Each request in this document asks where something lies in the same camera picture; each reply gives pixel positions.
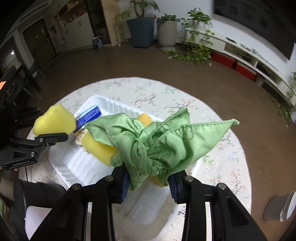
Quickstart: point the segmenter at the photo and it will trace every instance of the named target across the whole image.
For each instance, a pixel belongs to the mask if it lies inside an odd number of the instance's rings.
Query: red storage bin
[[[212,59],[221,63],[221,64],[224,64],[226,65],[227,67],[229,68],[232,68],[234,63],[235,63],[235,59],[226,55],[226,54],[222,54],[222,53],[219,53],[219,52],[216,52],[214,51],[212,53]]]
[[[250,80],[254,80],[256,78],[256,71],[243,63],[237,62],[237,64],[235,65],[235,70],[246,76]]]

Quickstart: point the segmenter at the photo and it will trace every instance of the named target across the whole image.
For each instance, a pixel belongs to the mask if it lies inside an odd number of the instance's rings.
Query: tv screen
[[[294,41],[277,15],[261,0],[215,0],[214,13],[259,34],[290,59]]]

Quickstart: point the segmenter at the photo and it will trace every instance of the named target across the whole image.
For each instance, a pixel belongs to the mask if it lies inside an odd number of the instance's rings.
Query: tv stand
[[[191,30],[193,29],[186,29],[187,38],[190,37]],[[204,36],[205,32],[200,31],[200,36],[196,37],[196,42],[199,42],[201,39],[201,41],[203,41],[209,48],[229,55],[239,62],[249,66],[262,75],[265,82],[279,93],[282,98],[286,100],[291,98],[290,104],[296,106],[296,92],[294,91],[294,95],[291,97],[289,94],[289,92],[291,92],[289,80],[276,67],[264,60],[259,54],[254,53],[251,49],[241,43],[230,41],[226,36],[218,33],[215,33],[215,35],[208,35],[209,39],[207,40]]]

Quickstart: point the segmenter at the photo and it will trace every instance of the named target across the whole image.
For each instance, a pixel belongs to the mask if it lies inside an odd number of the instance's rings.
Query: floral pattern
[[[98,81],[70,93],[58,103],[63,104],[74,114],[89,97],[96,94],[139,108],[163,119],[186,106],[190,112],[191,123],[221,121],[209,106],[197,98],[162,82],[138,77]],[[34,135],[30,132],[28,139],[33,138]],[[48,153],[49,148],[46,148],[41,153],[38,163],[27,167],[29,181],[54,182],[67,188],[49,163]],[[225,183],[248,212],[251,212],[252,186],[249,169],[242,146],[232,130],[229,130],[221,141],[197,163],[198,168],[192,169],[191,175],[209,185]],[[20,170],[20,178],[26,179],[24,168]],[[186,206],[180,204],[178,208],[178,213],[159,241],[181,240]],[[208,206],[206,210],[207,223],[210,224]],[[208,225],[207,238],[210,237],[211,229]],[[132,239],[121,235],[116,230],[116,240]]]

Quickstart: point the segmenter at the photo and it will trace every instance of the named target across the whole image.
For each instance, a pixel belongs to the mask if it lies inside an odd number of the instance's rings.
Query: knotted cloth
[[[207,154],[221,140],[235,119],[190,124],[187,108],[147,127],[124,113],[99,117],[85,124],[92,137],[115,146],[119,153],[113,167],[125,163],[131,189],[137,189],[148,176],[156,176],[164,186],[170,175],[185,170]]]

